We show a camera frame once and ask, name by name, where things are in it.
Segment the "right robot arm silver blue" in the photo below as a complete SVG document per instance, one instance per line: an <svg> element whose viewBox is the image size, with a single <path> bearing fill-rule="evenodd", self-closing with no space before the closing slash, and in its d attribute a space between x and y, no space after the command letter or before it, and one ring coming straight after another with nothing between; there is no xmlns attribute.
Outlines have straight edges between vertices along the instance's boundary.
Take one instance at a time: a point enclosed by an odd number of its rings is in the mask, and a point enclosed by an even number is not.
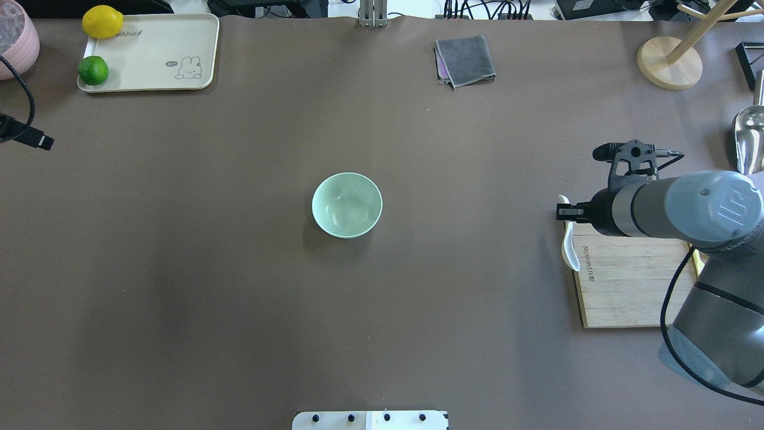
<svg viewBox="0 0 764 430"><path fill-rule="evenodd" d="M661 359L724 397L762 405L762 193L733 171L631 180L589 201L560 201L568 228L678 239L689 249L661 304Z"/></svg>

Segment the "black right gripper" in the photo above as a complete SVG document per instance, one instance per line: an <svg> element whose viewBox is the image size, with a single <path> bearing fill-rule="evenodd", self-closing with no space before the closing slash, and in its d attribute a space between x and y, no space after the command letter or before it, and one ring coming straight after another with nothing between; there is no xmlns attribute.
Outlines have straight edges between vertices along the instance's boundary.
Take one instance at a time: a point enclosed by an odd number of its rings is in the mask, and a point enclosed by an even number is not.
<svg viewBox="0 0 764 430"><path fill-rule="evenodd" d="M575 223L589 223L603 236L617 236L617 226L613 217L613 203L616 194L608 189L598 191L589 204L557 203L556 220Z"/></svg>

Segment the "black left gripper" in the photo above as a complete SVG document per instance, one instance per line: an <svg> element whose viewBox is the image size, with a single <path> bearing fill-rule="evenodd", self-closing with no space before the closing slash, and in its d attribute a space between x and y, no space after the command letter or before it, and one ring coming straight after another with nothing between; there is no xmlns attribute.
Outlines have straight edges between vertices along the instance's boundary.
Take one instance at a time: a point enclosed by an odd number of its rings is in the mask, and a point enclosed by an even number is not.
<svg viewBox="0 0 764 430"><path fill-rule="evenodd" d="M1 142L8 142L17 138L19 143L49 151L54 145L54 139L47 136L43 131L35 128L24 130L24 123L14 119L10 115L1 114Z"/></svg>

